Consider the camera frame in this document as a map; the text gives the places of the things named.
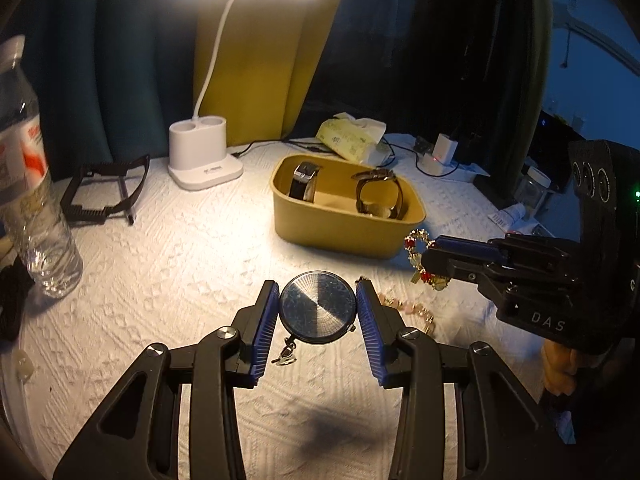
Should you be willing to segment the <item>person's right hand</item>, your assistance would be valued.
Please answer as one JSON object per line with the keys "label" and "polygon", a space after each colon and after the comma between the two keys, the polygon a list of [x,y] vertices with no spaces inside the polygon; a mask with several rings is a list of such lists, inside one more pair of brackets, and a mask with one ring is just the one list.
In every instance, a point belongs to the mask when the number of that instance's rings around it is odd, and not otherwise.
{"label": "person's right hand", "polygon": [[570,396],[576,388],[575,375],[581,367],[591,365],[591,358],[555,341],[546,340],[541,350],[544,388],[554,396]]}

